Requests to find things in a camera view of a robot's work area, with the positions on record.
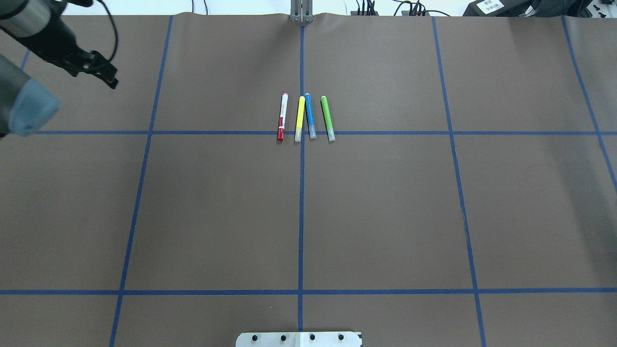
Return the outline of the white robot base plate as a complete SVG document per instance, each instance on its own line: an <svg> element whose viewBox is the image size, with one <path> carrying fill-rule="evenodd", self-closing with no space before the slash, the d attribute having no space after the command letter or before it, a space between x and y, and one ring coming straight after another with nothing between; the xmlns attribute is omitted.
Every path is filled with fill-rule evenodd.
<svg viewBox="0 0 617 347"><path fill-rule="evenodd" d="M362 347L362 334L351 331L254 332L236 338L236 347Z"/></svg>

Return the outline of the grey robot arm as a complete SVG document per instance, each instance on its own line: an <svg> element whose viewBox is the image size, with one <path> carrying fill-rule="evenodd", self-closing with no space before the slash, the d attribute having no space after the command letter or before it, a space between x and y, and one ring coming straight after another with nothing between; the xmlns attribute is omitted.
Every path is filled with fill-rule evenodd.
<svg viewBox="0 0 617 347"><path fill-rule="evenodd" d="M107 16L114 31L114 50L110 58L100 52L85 51L75 33L62 20L66 0L3 0L0 27L45 62L71 76L86 73L115 89L117 68L112 64L119 45L119 34L110 11ZM60 109L57 97L37 79L29 76L6 57L1 57L1 136L25 137L46 125Z"/></svg>

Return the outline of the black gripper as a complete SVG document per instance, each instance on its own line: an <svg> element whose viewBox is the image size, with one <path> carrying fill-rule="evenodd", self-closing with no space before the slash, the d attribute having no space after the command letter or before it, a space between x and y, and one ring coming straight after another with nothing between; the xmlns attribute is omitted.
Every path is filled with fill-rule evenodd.
<svg viewBox="0 0 617 347"><path fill-rule="evenodd" d="M114 64L97 51L80 48L75 33L64 22L49 22L29 37L29 49L42 60L70 73L92 73L113 90L119 83Z"/></svg>

